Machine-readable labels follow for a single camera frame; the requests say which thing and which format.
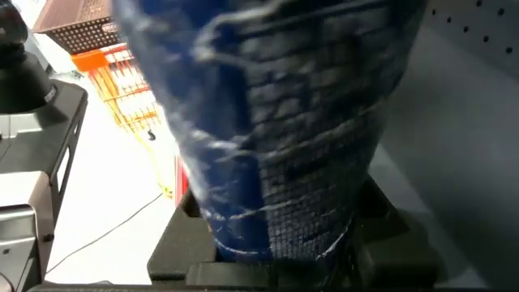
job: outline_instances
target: black cord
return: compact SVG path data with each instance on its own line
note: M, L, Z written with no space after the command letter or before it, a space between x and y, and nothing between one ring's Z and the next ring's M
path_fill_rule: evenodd
M49 268L47 269L47 274L49 274L50 272L54 271L55 268L57 268L60 264L63 264L63 262L67 259L69 259L71 256L75 255L76 253L82 251L83 249L87 248L87 247L90 247L91 245L93 245L94 243L97 243L98 241L102 240L103 238L105 238L106 236L108 236L109 234L111 234L112 232L114 232L117 228L125 225L129 220L133 219L135 216L137 216L139 213L141 213L144 209L146 209L149 205L155 203L156 200L159 200L159 198L162 197L162 194L160 194L157 198L149 201L147 204L145 204L143 207L141 207L139 210L137 210L137 212L133 213L133 215L131 215L130 217L128 217L125 221L119 223L117 226L115 226L114 228L112 228L111 230L109 230L108 232L106 232L105 234L103 234L102 236L100 236L99 238L91 241L90 243L78 248L77 250L73 251L72 253L70 253L69 255L65 256L62 260L59 261L59 263L55 264L52 268Z

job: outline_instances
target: orange basket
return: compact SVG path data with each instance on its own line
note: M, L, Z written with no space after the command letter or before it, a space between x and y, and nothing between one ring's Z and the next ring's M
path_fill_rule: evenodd
M148 150L157 173L157 180L163 192L178 203L187 190L187 179L183 172L182 161L174 156L172 175L163 174L157 166L157 151L153 149L156 129L165 128L161 107L157 104L148 83L126 44L96 49L87 53L76 54L72 62L78 71L88 74L99 96L109 108L114 121ZM143 139L147 133L149 139Z

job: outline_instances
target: plastic wrap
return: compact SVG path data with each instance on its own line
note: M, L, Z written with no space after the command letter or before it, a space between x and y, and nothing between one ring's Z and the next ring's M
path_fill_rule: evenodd
M425 0L114 0L225 260L347 246Z

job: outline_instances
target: metal shelf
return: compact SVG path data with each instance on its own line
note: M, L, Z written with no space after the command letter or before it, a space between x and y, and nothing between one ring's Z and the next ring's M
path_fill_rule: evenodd
M390 105L382 147L394 164L373 162L390 197L402 188L391 173L418 194L396 206L439 222L427 228L447 266L442 286L519 284L518 16L512 0L430 2Z

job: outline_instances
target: black stand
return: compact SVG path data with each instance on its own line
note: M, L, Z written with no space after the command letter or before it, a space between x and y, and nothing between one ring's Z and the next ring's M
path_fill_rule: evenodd
M334 287L432 287L439 261L427 236L412 230L368 179L358 206L354 245L343 255ZM222 263L212 235L188 191L148 262L154 285L309 288L322 284L320 267Z

